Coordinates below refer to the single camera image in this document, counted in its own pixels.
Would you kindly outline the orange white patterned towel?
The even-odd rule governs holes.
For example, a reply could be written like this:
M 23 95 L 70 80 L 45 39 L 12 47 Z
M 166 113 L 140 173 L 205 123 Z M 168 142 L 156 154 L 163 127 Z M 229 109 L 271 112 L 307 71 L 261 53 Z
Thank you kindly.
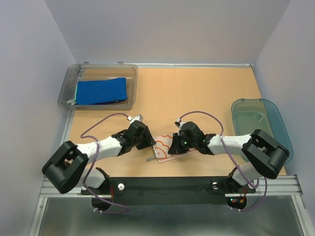
M 156 136 L 154 140 L 156 142 L 156 144 L 153 145 L 154 156 L 147 158 L 146 159 L 147 162 L 157 159 L 159 163 L 163 163 L 163 162 L 177 159 L 187 154 L 197 152 L 196 149 L 191 148 L 188 150 L 187 153 L 184 153 L 184 154 L 169 154 L 168 151 L 171 147 L 172 140 L 173 140 L 173 134 L 171 133 Z

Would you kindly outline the blue towel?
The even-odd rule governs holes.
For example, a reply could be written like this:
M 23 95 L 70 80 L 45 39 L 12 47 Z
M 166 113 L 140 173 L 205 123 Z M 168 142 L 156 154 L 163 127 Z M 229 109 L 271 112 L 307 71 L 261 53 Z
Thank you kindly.
M 127 99 L 126 78 L 110 80 L 79 81 L 77 105 L 99 105 Z

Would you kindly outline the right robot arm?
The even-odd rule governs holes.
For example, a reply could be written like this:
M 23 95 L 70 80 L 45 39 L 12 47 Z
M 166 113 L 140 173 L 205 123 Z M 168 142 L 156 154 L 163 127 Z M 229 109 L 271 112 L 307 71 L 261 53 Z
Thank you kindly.
M 173 134 L 168 154 L 184 154 L 196 149 L 201 154 L 228 154 L 245 156 L 243 166 L 237 165 L 226 180 L 227 188 L 237 192 L 245 185 L 261 177 L 276 179 L 289 158 L 289 150 L 261 129 L 242 136 L 204 134 L 192 121 L 176 123 L 179 128 Z

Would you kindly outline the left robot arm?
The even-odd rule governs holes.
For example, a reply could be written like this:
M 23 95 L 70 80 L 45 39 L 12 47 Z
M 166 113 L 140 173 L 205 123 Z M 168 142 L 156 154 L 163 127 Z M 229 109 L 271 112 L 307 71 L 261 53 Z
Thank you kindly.
M 64 142 L 43 166 L 42 173 L 61 194 L 69 192 L 79 183 L 103 194 L 109 190 L 108 176 L 100 168 L 88 172 L 87 165 L 103 158 L 123 155 L 133 147 L 141 150 L 155 144 L 148 126 L 136 120 L 128 129 L 100 141 L 77 145 L 72 141 Z

